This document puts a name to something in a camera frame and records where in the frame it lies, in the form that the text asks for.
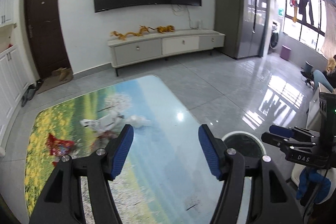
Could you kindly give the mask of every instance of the screw head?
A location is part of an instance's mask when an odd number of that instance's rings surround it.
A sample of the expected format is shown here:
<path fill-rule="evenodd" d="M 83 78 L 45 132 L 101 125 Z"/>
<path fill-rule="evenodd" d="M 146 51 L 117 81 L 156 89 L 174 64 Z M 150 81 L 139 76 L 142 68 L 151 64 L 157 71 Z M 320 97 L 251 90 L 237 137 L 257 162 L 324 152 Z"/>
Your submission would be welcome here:
<path fill-rule="evenodd" d="M 98 156 L 103 156 L 103 155 L 106 154 L 106 150 L 104 148 L 99 148 L 99 149 L 97 149 L 96 154 Z"/>
<path fill-rule="evenodd" d="M 228 153 L 229 155 L 235 155 L 237 153 L 237 151 L 234 148 L 228 148 L 226 150 L 226 153 Z"/>
<path fill-rule="evenodd" d="M 268 156 L 268 155 L 263 155 L 262 160 L 263 160 L 264 162 L 270 162 L 272 159 L 271 159 L 271 157 Z"/>
<path fill-rule="evenodd" d="M 64 155 L 64 156 L 62 156 L 62 158 L 61 158 L 61 161 L 63 161 L 63 162 L 67 162 L 67 161 L 69 161 L 69 160 L 70 160 L 69 155 Z"/>

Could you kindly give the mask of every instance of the crumpled plastic bag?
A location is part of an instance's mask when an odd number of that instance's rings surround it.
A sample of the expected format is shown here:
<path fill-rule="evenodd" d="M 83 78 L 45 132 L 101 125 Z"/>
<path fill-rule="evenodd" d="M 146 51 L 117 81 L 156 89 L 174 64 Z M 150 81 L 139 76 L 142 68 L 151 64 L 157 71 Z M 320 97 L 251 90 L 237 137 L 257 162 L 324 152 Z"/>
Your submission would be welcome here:
<path fill-rule="evenodd" d="M 151 125 L 151 121 L 147 120 L 143 116 L 132 115 L 124 120 L 125 124 L 130 124 L 134 128 L 148 127 Z"/>
<path fill-rule="evenodd" d="M 73 149 L 75 142 L 60 140 L 58 138 L 55 138 L 52 134 L 49 133 L 45 144 L 49 149 L 50 156 L 59 157 L 69 154 L 70 151 Z"/>

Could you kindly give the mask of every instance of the blue gripper pad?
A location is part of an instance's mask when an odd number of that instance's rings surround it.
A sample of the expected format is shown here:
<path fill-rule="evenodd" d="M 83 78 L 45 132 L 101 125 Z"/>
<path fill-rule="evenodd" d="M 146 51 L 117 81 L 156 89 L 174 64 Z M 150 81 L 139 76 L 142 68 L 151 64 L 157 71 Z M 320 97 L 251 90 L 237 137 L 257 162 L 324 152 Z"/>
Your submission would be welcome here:
<path fill-rule="evenodd" d="M 276 126 L 274 124 L 269 127 L 269 132 L 287 139 L 292 138 L 294 134 L 291 129 Z"/>
<path fill-rule="evenodd" d="M 208 162 L 208 166 L 211 171 L 211 174 L 213 174 L 218 180 L 221 180 L 222 172 L 219 168 L 219 163 L 220 163 L 219 155 L 217 154 L 214 148 L 214 144 L 211 141 L 206 130 L 204 129 L 203 125 L 201 125 L 198 128 L 198 139 L 202 147 L 203 153 L 205 155 L 205 158 Z"/>
<path fill-rule="evenodd" d="M 115 179 L 116 176 L 120 174 L 124 166 L 128 151 L 133 142 L 133 136 L 134 136 L 133 127 L 130 126 L 127 132 L 125 133 L 125 136 L 122 139 L 121 143 L 119 144 L 117 151 L 114 154 L 113 165 L 111 170 L 112 179 Z"/>

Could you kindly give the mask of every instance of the window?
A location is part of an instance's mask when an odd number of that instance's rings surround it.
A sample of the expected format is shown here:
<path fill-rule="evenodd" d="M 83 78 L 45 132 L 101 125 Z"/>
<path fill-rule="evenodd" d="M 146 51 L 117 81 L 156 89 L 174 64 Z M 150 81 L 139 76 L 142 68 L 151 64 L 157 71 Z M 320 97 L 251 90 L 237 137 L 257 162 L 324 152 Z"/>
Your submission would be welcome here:
<path fill-rule="evenodd" d="M 298 8 L 297 21 L 293 22 L 294 7 L 291 7 L 290 0 L 286 0 L 283 32 L 321 53 L 327 27 L 326 4 L 324 0 L 307 1 L 305 14 L 300 15 L 301 10 Z"/>

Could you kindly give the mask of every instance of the golden dragon figurine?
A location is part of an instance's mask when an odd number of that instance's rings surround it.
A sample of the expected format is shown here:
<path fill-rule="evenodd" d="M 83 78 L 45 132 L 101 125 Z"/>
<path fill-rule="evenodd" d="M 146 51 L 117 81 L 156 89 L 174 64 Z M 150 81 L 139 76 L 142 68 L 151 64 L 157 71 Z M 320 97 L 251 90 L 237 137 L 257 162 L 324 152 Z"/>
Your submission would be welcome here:
<path fill-rule="evenodd" d="M 135 37 L 142 37 L 143 36 L 143 33 L 144 32 L 150 32 L 149 30 L 157 30 L 157 32 L 159 33 L 165 33 L 165 32 L 175 32 L 175 27 L 172 26 L 172 25 L 168 25 L 166 27 L 163 27 L 163 26 L 159 26 L 155 29 L 151 28 L 151 27 L 147 27 L 147 26 L 140 26 L 140 30 L 139 32 L 127 32 L 126 34 L 122 34 L 122 33 L 119 33 L 117 31 L 113 31 L 110 33 L 110 36 L 116 36 L 118 37 L 118 39 L 121 39 L 121 40 L 125 40 L 126 39 L 126 36 L 131 34 L 131 35 L 134 35 Z"/>

